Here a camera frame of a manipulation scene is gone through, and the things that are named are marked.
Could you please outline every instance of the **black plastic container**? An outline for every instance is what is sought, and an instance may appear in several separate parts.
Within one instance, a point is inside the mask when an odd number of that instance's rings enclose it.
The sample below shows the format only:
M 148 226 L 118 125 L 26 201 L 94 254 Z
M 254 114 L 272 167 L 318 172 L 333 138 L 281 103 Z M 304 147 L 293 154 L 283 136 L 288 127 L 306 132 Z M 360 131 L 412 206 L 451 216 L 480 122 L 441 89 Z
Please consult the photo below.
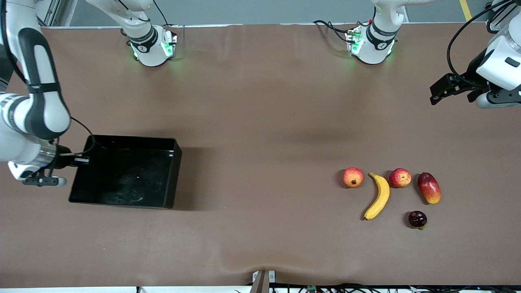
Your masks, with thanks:
M 181 149 L 173 138 L 95 135 L 84 154 L 69 201 L 171 209 L 176 194 Z M 92 144 L 89 137 L 87 150 Z

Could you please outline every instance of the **yellow tape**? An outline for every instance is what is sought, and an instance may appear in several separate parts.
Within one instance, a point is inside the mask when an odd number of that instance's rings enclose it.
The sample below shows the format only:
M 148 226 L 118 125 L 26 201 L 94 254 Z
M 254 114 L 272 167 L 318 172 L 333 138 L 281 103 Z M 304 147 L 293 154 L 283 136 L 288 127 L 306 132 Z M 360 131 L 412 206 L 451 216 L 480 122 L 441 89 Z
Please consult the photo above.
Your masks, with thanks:
M 465 19 L 469 21 L 472 18 L 472 14 L 470 14 L 470 9 L 468 9 L 467 0 L 460 0 L 461 10 L 463 10 L 463 14 L 465 15 Z

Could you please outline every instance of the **dark purple fruit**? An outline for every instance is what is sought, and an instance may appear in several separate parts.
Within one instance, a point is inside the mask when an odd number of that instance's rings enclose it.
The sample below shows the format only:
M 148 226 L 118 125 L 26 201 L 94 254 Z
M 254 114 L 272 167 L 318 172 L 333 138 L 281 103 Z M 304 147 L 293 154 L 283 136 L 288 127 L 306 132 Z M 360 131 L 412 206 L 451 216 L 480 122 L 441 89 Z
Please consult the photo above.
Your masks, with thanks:
M 427 216 L 420 211 L 413 211 L 409 214 L 409 224 L 416 229 L 423 230 L 427 224 Z

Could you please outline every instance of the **gray floor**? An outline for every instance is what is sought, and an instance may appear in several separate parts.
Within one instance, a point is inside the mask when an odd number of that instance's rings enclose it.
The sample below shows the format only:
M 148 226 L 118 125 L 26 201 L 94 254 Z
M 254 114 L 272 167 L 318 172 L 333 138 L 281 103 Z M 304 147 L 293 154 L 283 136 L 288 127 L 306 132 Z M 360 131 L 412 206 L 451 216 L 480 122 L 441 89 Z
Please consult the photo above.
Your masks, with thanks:
M 322 19 L 331 22 L 356 22 L 373 15 L 369 0 L 156 0 L 168 22 L 176 25 L 221 25 L 242 23 L 304 23 Z M 483 10 L 490 0 L 467 0 L 472 15 Z M 62 15 L 72 15 L 70 26 L 115 26 L 106 14 L 85 0 L 64 0 Z M 146 12 L 153 24 L 164 24 L 159 11 L 152 6 Z M 465 21 L 459 0 L 436 0 L 422 6 L 408 6 L 410 22 Z M 0 78 L 9 80 L 13 69 L 0 47 Z

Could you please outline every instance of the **tabletop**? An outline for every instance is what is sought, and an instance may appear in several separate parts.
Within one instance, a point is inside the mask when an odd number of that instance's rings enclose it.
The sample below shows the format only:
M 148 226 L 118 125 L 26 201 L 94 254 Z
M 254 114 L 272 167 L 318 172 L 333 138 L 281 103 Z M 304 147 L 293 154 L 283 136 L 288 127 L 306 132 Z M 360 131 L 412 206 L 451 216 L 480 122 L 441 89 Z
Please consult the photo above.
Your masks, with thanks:
M 324 26 L 174 29 L 177 58 L 147 68 L 117 29 L 44 29 L 72 115 L 95 134 L 174 137 L 183 157 L 172 210 L 68 202 L 61 188 L 16 182 L 2 163 L 0 286 L 241 285 L 259 269 L 294 284 L 521 284 L 518 108 L 478 109 L 464 95 L 429 103 L 461 24 L 404 25 L 380 65 L 348 57 Z M 453 47 L 466 65 L 484 24 Z M 9 91 L 24 93 L 13 78 Z M 73 124 L 73 151 L 87 133 Z M 432 173 L 346 189 L 343 169 Z M 405 216 L 427 214 L 410 229 Z

